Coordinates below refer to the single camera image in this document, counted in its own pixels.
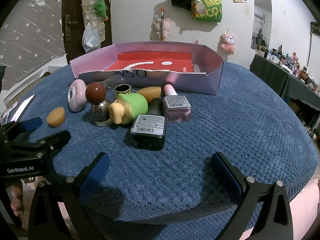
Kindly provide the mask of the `person's hand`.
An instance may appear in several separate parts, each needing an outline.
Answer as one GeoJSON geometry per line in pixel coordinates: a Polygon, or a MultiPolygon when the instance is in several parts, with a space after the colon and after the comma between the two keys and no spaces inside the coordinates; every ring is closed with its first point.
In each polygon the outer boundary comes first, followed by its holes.
{"type": "Polygon", "coordinates": [[[23,185],[19,180],[16,182],[11,189],[11,208],[14,212],[14,215],[20,217],[24,214],[24,205],[23,205],[23,185]]]}

